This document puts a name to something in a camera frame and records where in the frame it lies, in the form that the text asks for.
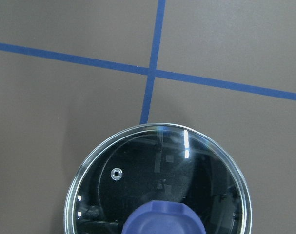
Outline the glass pot lid blue knob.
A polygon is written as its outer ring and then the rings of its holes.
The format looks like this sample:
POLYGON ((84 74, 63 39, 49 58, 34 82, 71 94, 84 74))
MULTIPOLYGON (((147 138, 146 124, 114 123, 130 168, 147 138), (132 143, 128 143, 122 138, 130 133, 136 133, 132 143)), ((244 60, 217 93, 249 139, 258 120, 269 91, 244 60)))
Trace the glass pot lid blue knob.
POLYGON ((79 167, 64 207, 67 234, 249 234, 252 206, 233 158, 191 128, 123 130, 79 167))

